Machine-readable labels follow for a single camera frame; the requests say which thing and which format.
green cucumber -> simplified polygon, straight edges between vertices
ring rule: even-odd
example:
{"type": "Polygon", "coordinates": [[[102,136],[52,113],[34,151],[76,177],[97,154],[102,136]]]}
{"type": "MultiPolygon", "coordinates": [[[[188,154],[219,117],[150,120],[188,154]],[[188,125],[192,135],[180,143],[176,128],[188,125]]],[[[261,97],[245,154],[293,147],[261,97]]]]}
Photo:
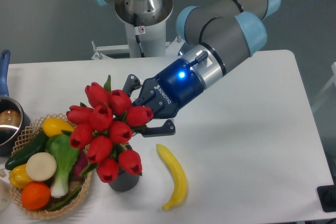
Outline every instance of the green cucumber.
{"type": "Polygon", "coordinates": [[[19,165],[26,164],[28,159],[34,154],[44,152],[48,139],[49,137],[46,133],[41,130],[25,147],[7,160],[5,168],[7,170],[13,170],[19,165]]]}

woven basket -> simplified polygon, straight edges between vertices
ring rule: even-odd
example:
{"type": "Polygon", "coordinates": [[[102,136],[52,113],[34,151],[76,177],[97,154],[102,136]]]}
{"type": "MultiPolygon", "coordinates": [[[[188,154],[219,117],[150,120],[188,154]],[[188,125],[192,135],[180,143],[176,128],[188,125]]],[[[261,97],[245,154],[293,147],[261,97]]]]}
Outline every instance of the woven basket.
{"type": "MultiPolygon", "coordinates": [[[[42,124],[45,119],[47,118],[60,118],[65,121],[67,121],[69,124],[73,125],[71,122],[67,120],[67,117],[63,114],[53,114],[53,115],[47,115],[45,118],[40,118],[39,120],[36,120],[35,122],[31,123],[30,126],[26,127],[21,135],[18,137],[17,141],[15,142],[15,146],[13,147],[12,155],[17,153],[21,148],[25,147],[27,143],[29,143],[32,138],[42,130],[42,124]]],[[[11,186],[11,195],[13,202],[16,204],[16,206],[20,209],[21,212],[23,212],[25,215],[28,215],[34,219],[51,219],[51,218],[56,218],[60,217],[70,211],[72,211],[75,207],[77,207],[82,200],[85,198],[90,184],[91,184],[91,177],[92,177],[92,172],[90,172],[86,177],[81,178],[77,177],[75,175],[70,175],[69,176],[69,193],[74,191],[78,186],[81,186],[81,191],[77,195],[75,199],[73,199],[68,205],[62,207],[61,209],[53,212],[49,212],[47,210],[36,210],[36,211],[31,211],[22,206],[21,203],[21,192],[22,189],[16,188],[14,186],[11,186]]],[[[60,199],[52,198],[50,202],[48,203],[47,207],[51,207],[55,203],[62,201],[64,197],[60,199]]]]}

bok choy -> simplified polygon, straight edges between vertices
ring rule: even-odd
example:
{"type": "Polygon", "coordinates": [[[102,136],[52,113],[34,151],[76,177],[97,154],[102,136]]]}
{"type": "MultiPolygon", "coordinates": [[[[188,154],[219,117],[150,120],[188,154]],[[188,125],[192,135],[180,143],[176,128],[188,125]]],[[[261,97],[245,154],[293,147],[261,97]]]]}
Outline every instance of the bok choy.
{"type": "Polygon", "coordinates": [[[68,193],[69,174],[77,161],[79,149],[70,146],[70,136],[60,134],[54,137],[48,148],[57,164],[54,181],[50,187],[51,196],[60,198],[68,193]]]}

orange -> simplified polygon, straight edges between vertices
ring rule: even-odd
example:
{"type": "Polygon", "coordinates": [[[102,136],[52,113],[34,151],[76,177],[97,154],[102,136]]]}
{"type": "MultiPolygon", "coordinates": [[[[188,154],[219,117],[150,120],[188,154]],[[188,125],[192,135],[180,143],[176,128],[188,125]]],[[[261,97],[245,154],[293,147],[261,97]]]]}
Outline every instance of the orange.
{"type": "Polygon", "coordinates": [[[48,204],[50,188],[39,182],[29,183],[21,193],[22,206],[28,210],[39,209],[48,204]]]}

blue light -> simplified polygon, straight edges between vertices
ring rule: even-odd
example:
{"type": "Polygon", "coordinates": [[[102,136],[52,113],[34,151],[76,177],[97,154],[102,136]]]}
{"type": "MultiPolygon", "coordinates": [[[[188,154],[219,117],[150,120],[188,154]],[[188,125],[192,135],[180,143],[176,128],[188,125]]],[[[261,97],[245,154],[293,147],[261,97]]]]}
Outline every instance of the blue light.
{"type": "Polygon", "coordinates": [[[178,73],[179,77],[182,79],[185,77],[185,72],[181,71],[178,73]]]}

